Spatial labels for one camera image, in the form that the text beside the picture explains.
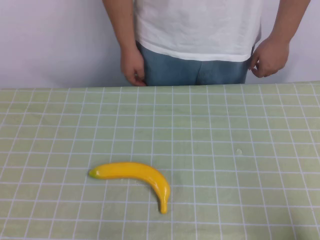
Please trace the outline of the person's left hand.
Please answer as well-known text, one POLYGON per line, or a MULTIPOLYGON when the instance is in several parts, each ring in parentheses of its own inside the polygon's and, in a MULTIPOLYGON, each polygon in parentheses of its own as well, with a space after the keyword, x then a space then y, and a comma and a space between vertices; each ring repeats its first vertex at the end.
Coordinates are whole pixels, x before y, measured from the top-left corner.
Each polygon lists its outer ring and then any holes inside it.
POLYGON ((268 37, 254 51, 248 69, 257 78, 269 77, 285 67, 289 52, 289 42, 268 37))

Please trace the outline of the person's right hand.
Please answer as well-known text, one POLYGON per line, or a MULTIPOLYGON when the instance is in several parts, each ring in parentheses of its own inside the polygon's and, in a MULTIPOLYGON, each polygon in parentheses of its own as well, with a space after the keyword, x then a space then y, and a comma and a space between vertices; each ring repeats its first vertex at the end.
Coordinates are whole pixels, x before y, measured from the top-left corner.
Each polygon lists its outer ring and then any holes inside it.
POLYGON ((121 71, 133 86, 146 87, 144 59, 136 46, 121 48, 121 71))

